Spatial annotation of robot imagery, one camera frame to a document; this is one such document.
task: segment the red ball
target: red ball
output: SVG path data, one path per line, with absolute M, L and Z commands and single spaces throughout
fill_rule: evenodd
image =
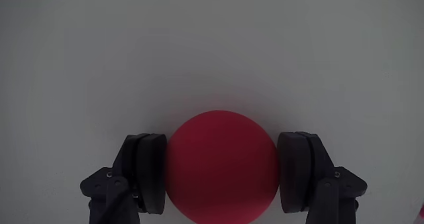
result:
M 166 191 L 196 223 L 250 223 L 276 195 L 276 147 L 243 115 L 210 111 L 190 119 L 171 137 L 166 156 Z

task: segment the white wall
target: white wall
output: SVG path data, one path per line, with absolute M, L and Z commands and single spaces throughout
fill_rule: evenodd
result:
M 309 131 L 368 182 L 358 223 L 424 199 L 422 0 L 0 0 L 0 223 L 88 223 L 127 134 L 228 109 Z M 256 223 L 304 223 L 280 199 Z M 168 200 L 142 223 L 190 223 Z

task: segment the ball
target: ball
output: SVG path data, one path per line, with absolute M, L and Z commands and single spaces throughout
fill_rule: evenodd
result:
M 202 113 L 168 143 L 166 191 L 195 223 L 250 223 L 271 204 L 278 184 L 272 139 L 243 115 Z

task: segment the white background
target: white background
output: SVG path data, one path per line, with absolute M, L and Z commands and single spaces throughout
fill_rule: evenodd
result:
M 317 133 L 368 182 L 357 223 L 411 223 L 423 52 L 423 0 L 0 0 L 0 223 L 88 223 L 80 182 L 126 135 L 212 109 Z M 305 217 L 277 195 L 255 223 Z

